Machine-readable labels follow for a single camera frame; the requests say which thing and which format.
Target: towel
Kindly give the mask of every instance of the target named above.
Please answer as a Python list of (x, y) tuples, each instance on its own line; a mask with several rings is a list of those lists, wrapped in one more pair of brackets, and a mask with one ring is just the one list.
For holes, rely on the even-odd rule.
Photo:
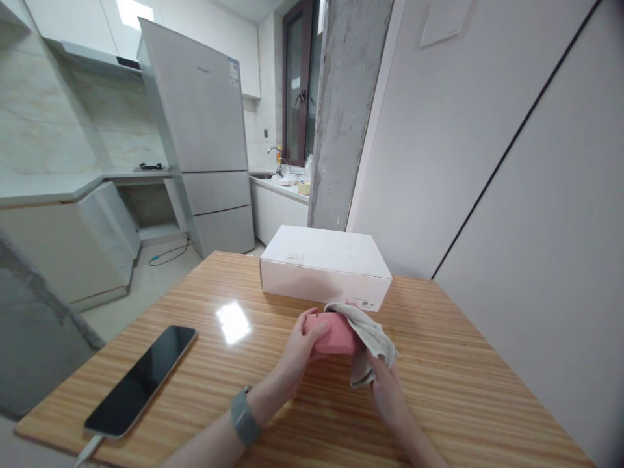
[[(332, 302), (325, 306), (324, 311), (344, 315), (370, 353), (376, 358), (383, 359), (388, 369), (393, 366), (397, 356), (400, 356), (392, 340), (382, 330), (382, 326), (357, 307)], [(351, 360), (351, 387), (360, 388), (373, 380), (375, 380), (375, 371), (366, 351), (354, 354)]]

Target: refrigerator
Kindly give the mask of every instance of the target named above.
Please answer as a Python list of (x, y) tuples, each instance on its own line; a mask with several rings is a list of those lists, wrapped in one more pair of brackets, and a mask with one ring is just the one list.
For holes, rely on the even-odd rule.
[(138, 61), (198, 253), (254, 248), (239, 63), (146, 19)]

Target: window handle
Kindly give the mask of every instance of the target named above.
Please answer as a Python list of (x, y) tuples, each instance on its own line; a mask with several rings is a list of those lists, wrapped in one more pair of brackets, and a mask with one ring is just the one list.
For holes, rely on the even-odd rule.
[(294, 107), (296, 107), (297, 109), (299, 108), (299, 100), (301, 100), (302, 103), (307, 102), (307, 90), (302, 90), (297, 95), (297, 98), (294, 101)]

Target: smartphone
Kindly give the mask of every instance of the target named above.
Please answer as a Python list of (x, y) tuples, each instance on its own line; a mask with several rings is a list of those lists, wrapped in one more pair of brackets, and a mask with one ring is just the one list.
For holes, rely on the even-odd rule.
[(170, 326), (87, 418), (84, 428), (112, 439), (125, 436), (197, 336)]

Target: kitchen countertop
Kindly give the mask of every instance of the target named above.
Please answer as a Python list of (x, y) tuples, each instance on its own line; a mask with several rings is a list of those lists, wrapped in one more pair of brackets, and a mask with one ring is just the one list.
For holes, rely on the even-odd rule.
[(0, 206), (70, 202), (88, 194), (107, 179), (171, 177), (168, 171), (106, 172), (103, 174), (13, 175), (0, 179)]
[(271, 182), (271, 179), (256, 179), (252, 175), (249, 176), (249, 180), (256, 185), (259, 185), (260, 187), (265, 187), (266, 189), (268, 188), (269, 190), (280, 195), (292, 198), (293, 200), (296, 200), (298, 202), (303, 202), (306, 205), (310, 204), (310, 197), (308, 195), (301, 195), (299, 193), (298, 185), (274, 185), (273, 182)]
[[(273, 368), (301, 311), (264, 294), (258, 257), (215, 252), (27, 414), (15, 432), (72, 453), (85, 419), (171, 325), (198, 340), (133, 431), (104, 440), (94, 461), (156, 466), (227, 411)], [(379, 313), (395, 343), (412, 414), (452, 467), (590, 467), (591, 461), (440, 286), (394, 276)], [(399, 466), (408, 461), (374, 409), (349, 386), (350, 357), (312, 364), (297, 395), (237, 466)]]

